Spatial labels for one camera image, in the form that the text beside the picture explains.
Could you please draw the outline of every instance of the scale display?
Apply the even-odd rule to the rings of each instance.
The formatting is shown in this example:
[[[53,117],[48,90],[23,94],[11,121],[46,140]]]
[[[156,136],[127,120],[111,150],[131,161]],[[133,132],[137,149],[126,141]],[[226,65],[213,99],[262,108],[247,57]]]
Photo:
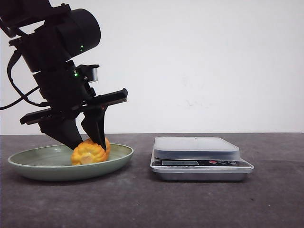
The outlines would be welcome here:
[[[160,168],[250,168],[250,164],[244,161],[233,160],[197,160],[197,161],[177,161],[177,160],[159,160],[152,162],[153,167]]]

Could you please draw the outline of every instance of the plate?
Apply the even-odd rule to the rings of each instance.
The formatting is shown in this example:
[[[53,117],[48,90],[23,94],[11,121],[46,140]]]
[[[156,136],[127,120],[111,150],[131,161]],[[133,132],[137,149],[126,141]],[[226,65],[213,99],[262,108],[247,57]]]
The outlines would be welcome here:
[[[8,158],[14,170],[27,178],[42,181],[74,181],[101,176],[123,167],[133,149],[111,143],[107,161],[71,165],[72,150],[65,145],[48,146],[16,153]]]

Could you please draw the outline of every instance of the robotic arm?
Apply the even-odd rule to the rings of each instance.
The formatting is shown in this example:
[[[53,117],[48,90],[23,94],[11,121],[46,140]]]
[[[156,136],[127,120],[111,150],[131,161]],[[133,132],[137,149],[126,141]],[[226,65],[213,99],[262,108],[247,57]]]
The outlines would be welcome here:
[[[34,33],[20,27],[45,21]],[[16,48],[7,68],[9,80],[21,98],[50,108],[26,114],[21,124],[38,123],[41,132],[74,149],[82,142],[75,119],[83,112],[81,125],[88,136],[106,149],[104,121],[109,105],[127,100],[126,89],[96,96],[89,83],[97,80],[99,65],[75,66],[70,59],[99,44],[101,32],[94,16],[69,5],[51,7],[48,0],[1,0],[0,27]],[[23,56],[39,91],[47,102],[36,104],[13,83],[11,69]]]

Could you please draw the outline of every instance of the scale platform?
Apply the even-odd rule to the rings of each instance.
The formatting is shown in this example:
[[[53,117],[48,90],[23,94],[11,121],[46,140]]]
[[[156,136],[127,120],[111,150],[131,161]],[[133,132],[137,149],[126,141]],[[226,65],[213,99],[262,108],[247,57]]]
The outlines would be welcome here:
[[[167,181],[241,181],[254,169],[218,137],[156,137],[150,167]]]

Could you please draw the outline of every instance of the green plate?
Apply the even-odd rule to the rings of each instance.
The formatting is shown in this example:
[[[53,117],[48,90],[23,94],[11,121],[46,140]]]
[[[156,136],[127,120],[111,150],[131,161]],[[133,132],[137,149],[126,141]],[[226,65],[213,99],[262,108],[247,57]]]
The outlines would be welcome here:
[[[71,165],[72,150],[65,145],[48,146],[14,154],[9,163],[20,175],[42,181],[74,181],[101,176],[123,167],[132,157],[129,146],[111,144],[107,161]]]

